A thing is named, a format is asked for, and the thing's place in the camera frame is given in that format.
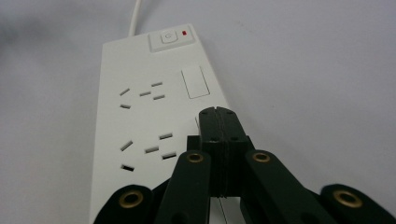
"electrical socket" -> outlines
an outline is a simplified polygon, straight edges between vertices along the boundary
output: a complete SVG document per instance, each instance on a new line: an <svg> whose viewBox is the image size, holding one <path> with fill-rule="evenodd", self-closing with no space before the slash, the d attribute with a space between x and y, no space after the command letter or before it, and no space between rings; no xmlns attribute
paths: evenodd
<svg viewBox="0 0 396 224"><path fill-rule="evenodd" d="M161 46L169 31L181 42ZM90 223L117 189L154 189L168 179L210 106L228 104L192 25L104 44Z"/></svg>

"gray background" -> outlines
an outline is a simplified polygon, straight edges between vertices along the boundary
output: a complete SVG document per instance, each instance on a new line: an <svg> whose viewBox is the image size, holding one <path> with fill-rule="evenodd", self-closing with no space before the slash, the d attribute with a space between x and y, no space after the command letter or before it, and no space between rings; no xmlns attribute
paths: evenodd
<svg viewBox="0 0 396 224"><path fill-rule="evenodd" d="M102 44L134 1L0 3L0 223L87 223ZM147 0L137 32L191 22L257 148L309 189L396 215L396 2Z"/></svg>

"white power strip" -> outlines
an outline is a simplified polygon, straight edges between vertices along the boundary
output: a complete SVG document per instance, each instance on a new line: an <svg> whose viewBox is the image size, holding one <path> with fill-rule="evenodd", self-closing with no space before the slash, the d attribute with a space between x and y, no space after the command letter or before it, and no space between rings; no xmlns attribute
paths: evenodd
<svg viewBox="0 0 396 224"><path fill-rule="evenodd" d="M117 189L168 179L210 106L228 107L192 25L104 44L90 223ZM224 223L219 201L211 211Z"/></svg>

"gray surface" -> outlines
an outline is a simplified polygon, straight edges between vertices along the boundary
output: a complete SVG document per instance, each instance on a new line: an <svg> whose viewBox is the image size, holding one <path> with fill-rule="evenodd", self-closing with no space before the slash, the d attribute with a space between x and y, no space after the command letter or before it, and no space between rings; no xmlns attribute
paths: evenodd
<svg viewBox="0 0 396 224"><path fill-rule="evenodd" d="M134 1L0 3L0 223L87 223L102 44ZM257 148L309 189L396 215L396 2L147 0L138 33L191 22Z"/></svg>

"power button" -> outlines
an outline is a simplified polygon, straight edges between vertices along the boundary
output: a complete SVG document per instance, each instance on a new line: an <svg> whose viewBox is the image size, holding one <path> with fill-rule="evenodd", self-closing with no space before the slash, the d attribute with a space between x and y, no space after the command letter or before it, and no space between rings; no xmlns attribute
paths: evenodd
<svg viewBox="0 0 396 224"><path fill-rule="evenodd" d="M175 30L167 30L161 33L161 39L164 44L172 43L177 41L177 35Z"/></svg>

